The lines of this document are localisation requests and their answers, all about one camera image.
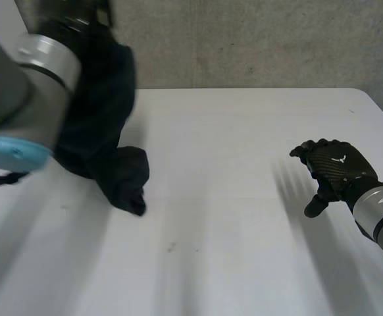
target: logo on hand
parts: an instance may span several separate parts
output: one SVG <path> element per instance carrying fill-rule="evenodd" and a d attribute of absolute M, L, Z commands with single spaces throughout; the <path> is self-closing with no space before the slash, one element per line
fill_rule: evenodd
<path fill-rule="evenodd" d="M 344 158 L 341 158 L 341 159 L 334 159 L 334 158 L 331 158 L 331 160 L 333 161 L 337 161 L 337 162 L 341 162 L 341 163 L 345 163 L 345 160 L 347 159 L 347 155 L 344 155 Z"/>

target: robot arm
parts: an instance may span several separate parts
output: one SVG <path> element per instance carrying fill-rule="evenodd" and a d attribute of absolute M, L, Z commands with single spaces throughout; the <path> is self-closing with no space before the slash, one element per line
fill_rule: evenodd
<path fill-rule="evenodd" d="M 59 136 L 81 72 L 82 53 L 107 1 L 45 1 L 47 16 L 10 60 L 0 48 L 0 169 L 42 168 Z"/>
<path fill-rule="evenodd" d="M 346 196 L 355 221 L 383 250 L 383 183 L 357 179 Z"/>
<path fill-rule="evenodd" d="M 344 201 L 360 231 L 383 250 L 383 182 L 351 144 L 337 140 L 308 141 L 291 151 L 319 183 L 304 213 L 316 217 L 330 202 Z"/>

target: black cloth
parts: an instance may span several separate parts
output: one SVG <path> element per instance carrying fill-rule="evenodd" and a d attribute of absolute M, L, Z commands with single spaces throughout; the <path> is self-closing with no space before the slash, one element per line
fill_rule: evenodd
<path fill-rule="evenodd" d="M 88 47 L 54 158 L 66 170 L 94 179 L 113 206 L 142 216 L 143 185 L 149 178 L 146 152 L 117 148 L 134 105 L 134 56 L 106 28 L 96 29 Z"/>

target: white table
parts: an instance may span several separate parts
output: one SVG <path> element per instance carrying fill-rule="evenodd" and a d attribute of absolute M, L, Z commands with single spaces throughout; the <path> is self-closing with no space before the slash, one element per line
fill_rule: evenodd
<path fill-rule="evenodd" d="M 54 162 L 0 188 L 0 316 L 383 316 L 382 251 L 342 203 L 303 216 L 315 183 L 288 156 L 345 140 L 383 180 L 365 93 L 143 90 L 121 138 L 148 152 L 143 218 Z"/>

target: cable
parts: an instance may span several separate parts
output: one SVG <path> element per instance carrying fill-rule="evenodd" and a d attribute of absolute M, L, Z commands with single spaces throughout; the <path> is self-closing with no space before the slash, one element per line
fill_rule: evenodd
<path fill-rule="evenodd" d="M 0 176 L 0 186 L 3 186 L 5 184 L 15 184 L 26 175 L 28 175 L 27 172 L 11 172 L 9 174 L 6 174 L 5 176 Z"/>

